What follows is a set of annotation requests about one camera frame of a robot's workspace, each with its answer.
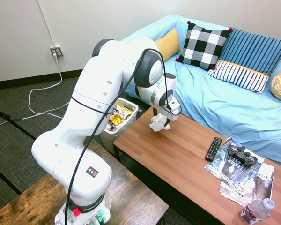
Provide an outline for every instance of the electrical outlet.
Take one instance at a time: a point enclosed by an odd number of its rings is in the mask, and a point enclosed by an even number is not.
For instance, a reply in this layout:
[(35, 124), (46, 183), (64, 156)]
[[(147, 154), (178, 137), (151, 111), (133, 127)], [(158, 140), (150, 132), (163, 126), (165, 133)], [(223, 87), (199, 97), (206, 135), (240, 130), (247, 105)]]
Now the electrical outlet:
[(51, 47), (50, 51), (51, 51), (52, 55), (54, 53), (56, 53), (57, 57), (63, 56), (60, 46)]

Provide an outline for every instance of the black and white checkered pillow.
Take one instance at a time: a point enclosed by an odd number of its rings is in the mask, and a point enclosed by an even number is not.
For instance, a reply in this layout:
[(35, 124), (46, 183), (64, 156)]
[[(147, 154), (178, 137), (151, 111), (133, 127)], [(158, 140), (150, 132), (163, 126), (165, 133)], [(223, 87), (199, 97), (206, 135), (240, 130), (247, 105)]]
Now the black and white checkered pillow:
[(209, 70), (216, 65), (229, 31), (207, 30), (188, 23), (184, 48), (178, 61)]

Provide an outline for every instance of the magazine cover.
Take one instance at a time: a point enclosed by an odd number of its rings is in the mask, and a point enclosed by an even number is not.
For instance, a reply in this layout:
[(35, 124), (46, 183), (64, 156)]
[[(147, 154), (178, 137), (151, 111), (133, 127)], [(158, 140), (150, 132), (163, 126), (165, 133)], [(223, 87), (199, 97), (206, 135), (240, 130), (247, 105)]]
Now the magazine cover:
[(274, 167), (263, 163), (256, 176), (244, 184), (242, 195), (224, 182), (221, 182), (219, 191), (224, 197), (246, 206), (256, 199), (271, 198), (273, 181)]
[(249, 152), (252, 156), (255, 156), (258, 159), (258, 162), (250, 167), (245, 167), (241, 161), (228, 155), (229, 146), (232, 143), (234, 143), (237, 147), (242, 147), (241, 144), (229, 137), (218, 150), (214, 160), (209, 162), (205, 166), (205, 169), (236, 192), (243, 195), (244, 184), (256, 177), (259, 168), (264, 162), (264, 158), (256, 155), (254, 152), (246, 148), (244, 151)]

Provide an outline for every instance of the red button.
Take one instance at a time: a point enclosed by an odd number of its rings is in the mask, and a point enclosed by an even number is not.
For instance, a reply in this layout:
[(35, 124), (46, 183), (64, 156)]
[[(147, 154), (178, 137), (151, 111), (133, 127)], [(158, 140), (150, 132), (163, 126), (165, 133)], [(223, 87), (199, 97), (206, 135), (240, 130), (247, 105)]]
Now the red button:
[(80, 210), (78, 209), (78, 208), (75, 208), (74, 210), (73, 210), (73, 213), (74, 213), (74, 215), (77, 217), (77, 216), (79, 216), (80, 215)]

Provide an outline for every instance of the plastic bottle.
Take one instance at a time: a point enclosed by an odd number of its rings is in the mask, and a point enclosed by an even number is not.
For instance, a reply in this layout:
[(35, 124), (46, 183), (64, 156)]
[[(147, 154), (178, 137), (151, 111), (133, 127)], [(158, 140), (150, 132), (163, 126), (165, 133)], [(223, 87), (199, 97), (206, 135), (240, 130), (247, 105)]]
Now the plastic bottle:
[(275, 207), (275, 203), (269, 199), (254, 200), (240, 211), (240, 219), (247, 224), (256, 224), (270, 215), (270, 210)]

